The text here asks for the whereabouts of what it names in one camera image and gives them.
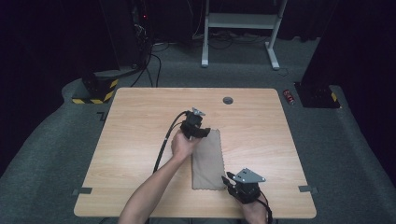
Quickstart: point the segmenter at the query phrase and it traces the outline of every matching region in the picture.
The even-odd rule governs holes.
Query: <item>white metal frame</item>
[[[248,29],[273,30],[270,41],[265,42],[265,48],[268,52],[273,69],[274,70],[279,69],[279,63],[277,62],[277,58],[274,52],[274,44],[288,0],[282,1],[280,9],[276,15],[210,13],[209,2],[210,0],[206,0],[205,33],[204,33],[204,44],[202,50],[202,67],[209,66],[209,59],[208,59],[209,27],[223,27],[223,28],[248,28]]]

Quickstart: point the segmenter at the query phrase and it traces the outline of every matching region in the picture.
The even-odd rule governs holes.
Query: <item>forearm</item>
[[[120,215],[119,223],[144,223],[157,206],[183,161],[173,157],[149,177],[128,200]]]

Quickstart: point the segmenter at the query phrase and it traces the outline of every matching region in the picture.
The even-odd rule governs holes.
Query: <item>gray carpet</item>
[[[160,87],[273,88],[281,102],[297,147],[318,215],[281,219],[279,223],[396,223],[396,192],[362,136],[340,87],[331,86],[340,109],[301,106],[293,87],[304,75],[318,41],[277,40],[281,69],[272,70],[262,42],[209,49],[209,67],[201,68],[201,48],[165,45],[154,48],[163,63]],[[227,43],[211,41],[220,48]],[[148,69],[155,79],[158,61]],[[120,79],[130,86],[137,75]],[[28,139],[0,179],[0,223],[99,223],[102,217],[76,217],[74,189],[81,187],[102,131],[98,112],[107,105],[74,105],[80,80],[63,89],[64,104]],[[150,87],[145,73],[136,87]],[[289,89],[296,105],[282,97]],[[116,223],[115,217],[104,223]]]

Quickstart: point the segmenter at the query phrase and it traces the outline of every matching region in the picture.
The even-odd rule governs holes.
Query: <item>table surface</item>
[[[222,102],[226,96],[233,98],[231,105]],[[82,186],[92,192],[78,195],[75,214],[118,217],[151,175],[172,121],[193,106],[206,113],[202,128],[220,131],[225,171],[247,167],[266,178],[260,188],[274,218],[316,215],[310,192],[298,188],[307,183],[277,92],[225,88],[118,89]],[[170,145],[160,167],[172,156]],[[191,188],[191,160],[177,171],[151,216],[243,217],[227,190]]]

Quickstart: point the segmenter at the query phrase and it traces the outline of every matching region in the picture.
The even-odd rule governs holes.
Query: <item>hand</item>
[[[260,195],[259,200],[267,203],[262,194]],[[249,224],[267,223],[267,210],[262,204],[259,202],[242,204],[239,201],[238,203],[241,205],[244,217]]]
[[[172,140],[172,152],[175,158],[186,160],[194,151],[201,138],[188,139],[181,130],[178,130]]]

